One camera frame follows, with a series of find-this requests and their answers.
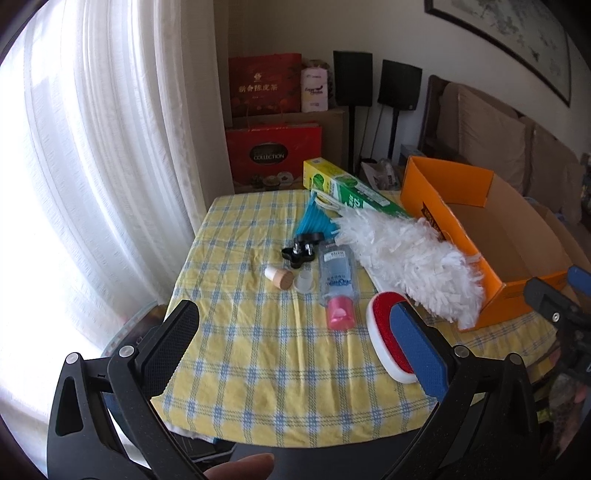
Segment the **plastic water bottle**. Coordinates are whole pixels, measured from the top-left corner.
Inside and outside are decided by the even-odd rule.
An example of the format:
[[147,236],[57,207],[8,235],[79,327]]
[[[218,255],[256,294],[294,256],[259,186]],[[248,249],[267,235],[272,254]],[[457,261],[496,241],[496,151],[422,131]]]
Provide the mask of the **plastic water bottle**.
[[355,256],[348,245],[322,242],[319,246],[319,303],[326,308],[326,324],[332,330],[355,326],[355,302],[359,300]]

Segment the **white sheer curtain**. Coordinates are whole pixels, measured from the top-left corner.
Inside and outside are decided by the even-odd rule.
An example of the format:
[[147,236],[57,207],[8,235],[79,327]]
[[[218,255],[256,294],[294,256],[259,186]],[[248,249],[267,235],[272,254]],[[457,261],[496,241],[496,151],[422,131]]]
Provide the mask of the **white sheer curtain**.
[[50,0],[0,66],[0,413],[42,471],[65,356],[166,303],[232,192],[212,0]]

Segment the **white wall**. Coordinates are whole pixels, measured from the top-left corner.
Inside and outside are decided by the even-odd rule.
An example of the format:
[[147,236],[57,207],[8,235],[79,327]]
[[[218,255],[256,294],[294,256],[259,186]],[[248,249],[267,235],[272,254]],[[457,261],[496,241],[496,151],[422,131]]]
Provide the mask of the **white wall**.
[[[300,52],[332,64],[333,50],[374,54],[374,95],[382,59],[423,69],[417,110],[401,112],[400,143],[416,144],[421,129],[427,79],[441,78],[483,90],[532,117],[579,156],[591,150],[591,72],[570,42],[570,109],[537,76],[486,40],[424,12],[422,0],[244,0],[244,53]],[[368,132],[373,134],[379,105],[374,103]],[[365,112],[358,109],[358,141]],[[386,108],[374,158],[386,155],[391,111]],[[368,155],[370,146],[364,148]]]

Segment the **wooden cork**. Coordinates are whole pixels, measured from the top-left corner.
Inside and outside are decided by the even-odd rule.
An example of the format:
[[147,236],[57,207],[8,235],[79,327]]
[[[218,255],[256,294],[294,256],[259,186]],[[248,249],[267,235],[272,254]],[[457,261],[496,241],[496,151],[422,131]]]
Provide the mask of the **wooden cork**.
[[288,290],[294,282],[294,274],[285,268],[267,267],[265,276],[273,282],[277,288]]

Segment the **black cable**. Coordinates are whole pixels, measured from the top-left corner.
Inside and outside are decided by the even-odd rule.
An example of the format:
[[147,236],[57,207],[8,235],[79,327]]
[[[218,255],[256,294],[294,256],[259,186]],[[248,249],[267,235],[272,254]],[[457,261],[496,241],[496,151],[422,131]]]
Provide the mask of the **black cable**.
[[382,108],[379,110],[378,124],[375,127],[374,143],[371,146],[371,153],[369,154],[369,158],[374,157],[375,139],[378,137],[379,125],[382,122],[382,113],[384,113],[384,105],[383,104],[382,104]]

